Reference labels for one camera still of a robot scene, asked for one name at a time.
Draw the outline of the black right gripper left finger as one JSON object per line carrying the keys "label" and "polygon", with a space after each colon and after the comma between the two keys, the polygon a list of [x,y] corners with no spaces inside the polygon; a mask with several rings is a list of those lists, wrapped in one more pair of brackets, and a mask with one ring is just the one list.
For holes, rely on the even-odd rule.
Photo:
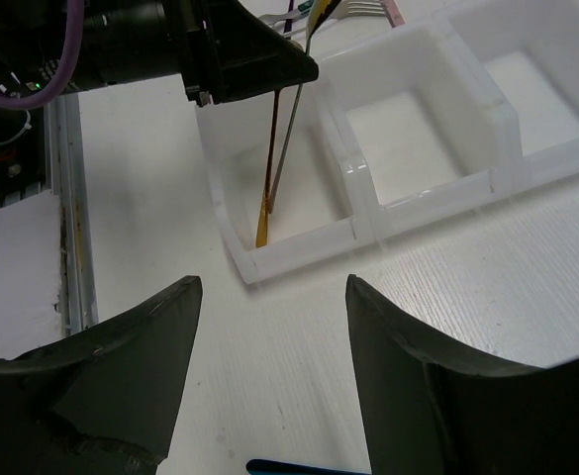
{"label": "black right gripper left finger", "polygon": [[184,277],[85,331],[0,359],[0,474],[153,474],[169,453],[203,297]]}

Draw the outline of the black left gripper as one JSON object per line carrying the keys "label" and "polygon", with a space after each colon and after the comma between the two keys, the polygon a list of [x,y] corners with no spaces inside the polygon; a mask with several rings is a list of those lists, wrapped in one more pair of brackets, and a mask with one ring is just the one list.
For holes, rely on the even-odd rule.
{"label": "black left gripper", "polygon": [[[188,37],[198,1],[0,1],[0,107],[178,73],[187,98],[209,97]],[[316,80],[314,59],[238,1],[209,3],[211,97],[236,102]]]}

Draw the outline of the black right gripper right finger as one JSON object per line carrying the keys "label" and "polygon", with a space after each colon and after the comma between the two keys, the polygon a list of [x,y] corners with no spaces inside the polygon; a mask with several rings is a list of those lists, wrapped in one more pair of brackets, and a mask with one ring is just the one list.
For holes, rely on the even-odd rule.
{"label": "black right gripper right finger", "polygon": [[579,358],[548,368],[469,346],[346,281],[375,474],[579,474]]}

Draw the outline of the gold spoon ornate handle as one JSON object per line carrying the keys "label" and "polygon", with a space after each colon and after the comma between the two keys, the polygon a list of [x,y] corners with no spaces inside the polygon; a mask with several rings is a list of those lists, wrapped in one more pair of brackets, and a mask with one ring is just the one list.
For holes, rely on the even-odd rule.
{"label": "gold spoon ornate handle", "polygon": [[259,216],[256,229],[255,247],[261,248],[268,243],[269,200],[271,194],[271,174],[273,170],[273,156],[277,135],[278,113],[281,90],[274,91],[273,109],[270,125],[269,145],[266,159],[263,192],[260,201]]}

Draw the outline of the gold spoon plain handle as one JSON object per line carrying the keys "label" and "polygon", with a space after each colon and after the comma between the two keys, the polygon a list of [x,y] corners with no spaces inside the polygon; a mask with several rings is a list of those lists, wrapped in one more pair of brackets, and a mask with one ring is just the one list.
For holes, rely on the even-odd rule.
{"label": "gold spoon plain handle", "polygon": [[[306,26],[306,43],[305,43],[305,53],[307,57],[311,57],[311,45],[315,32],[322,26],[322,24],[333,14],[335,9],[340,4],[340,0],[317,0],[313,3],[310,14],[308,16],[307,26]],[[276,167],[273,183],[271,186],[270,196],[267,202],[267,211],[271,214],[274,210],[275,200],[277,196],[277,191],[279,187],[279,182],[281,179],[282,171],[285,164],[285,159],[288,153],[288,147],[293,132],[298,107],[303,91],[303,86],[305,82],[298,86],[297,92],[295,94],[295,99],[292,106],[291,116],[287,131],[285,134],[283,146],[281,149],[280,158],[278,160],[278,165]]]}

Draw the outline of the silver spoon pink handle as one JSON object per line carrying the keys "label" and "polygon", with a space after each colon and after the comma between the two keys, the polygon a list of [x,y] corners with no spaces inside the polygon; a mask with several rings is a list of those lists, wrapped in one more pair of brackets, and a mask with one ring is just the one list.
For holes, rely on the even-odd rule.
{"label": "silver spoon pink handle", "polygon": [[395,1],[304,1],[287,13],[263,14],[258,19],[270,27],[306,19],[306,26],[295,33],[311,34],[326,21],[337,22],[351,17],[385,17],[392,27],[405,24]]}

